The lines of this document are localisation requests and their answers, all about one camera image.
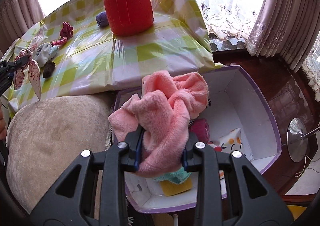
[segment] wooden floor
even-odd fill
[[[314,92],[308,86],[303,73],[289,71],[279,58],[258,58],[250,56],[245,50],[214,54],[214,61],[222,64],[239,64],[259,86],[276,118],[279,128],[282,153],[272,167],[264,173],[264,177],[279,194],[286,192],[295,184],[295,173],[303,169],[304,160],[295,163],[288,154],[286,133],[293,118],[300,118],[307,130],[315,128],[320,122],[320,105],[316,103]],[[316,137],[309,138],[307,155],[313,157],[318,149]],[[179,225],[193,225],[194,209],[177,213]]]

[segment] white cardboard box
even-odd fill
[[[248,73],[239,65],[225,66],[202,74],[209,86],[211,106],[199,118],[206,118],[210,140],[241,128],[242,152],[260,172],[264,173],[281,154],[281,139],[271,109]],[[141,96],[141,88],[120,91],[114,110],[133,94]],[[169,213],[196,206],[197,173],[191,176],[193,188],[167,197],[158,182],[125,173],[128,200],[142,213]],[[226,198],[225,181],[221,181],[222,198]]]

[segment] metal screw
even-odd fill
[[[91,154],[90,150],[85,149],[81,152],[81,156],[83,156],[84,158],[89,157]]]
[[[125,143],[124,141],[121,141],[117,144],[118,148],[124,149],[127,146],[127,143]]]
[[[235,158],[239,158],[242,156],[242,153],[238,150],[235,150],[232,152],[232,155],[235,157]]]
[[[197,142],[196,143],[196,148],[198,148],[198,149],[203,149],[205,147],[205,144],[203,143],[203,142]]]

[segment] checkered tablecloth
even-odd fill
[[[196,0],[151,3],[154,25],[138,35],[118,37],[109,27],[99,28],[95,21],[95,16],[105,10],[103,0],[71,0],[30,28],[17,43],[14,54],[28,47],[41,26],[46,35],[44,42],[60,38],[64,21],[74,27],[73,37],[53,59],[56,68],[52,77],[41,77],[42,100],[139,86],[144,76],[158,70],[177,75],[214,69],[207,29]],[[36,101],[27,76],[19,90],[11,87],[12,116]]]

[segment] pink fleece cloth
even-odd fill
[[[189,121],[207,102],[207,83],[196,72],[171,77],[168,71],[159,71],[143,78],[141,99],[132,95],[109,116],[118,141],[124,141],[138,123],[145,128],[139,176],[158,177],[181,168]]]

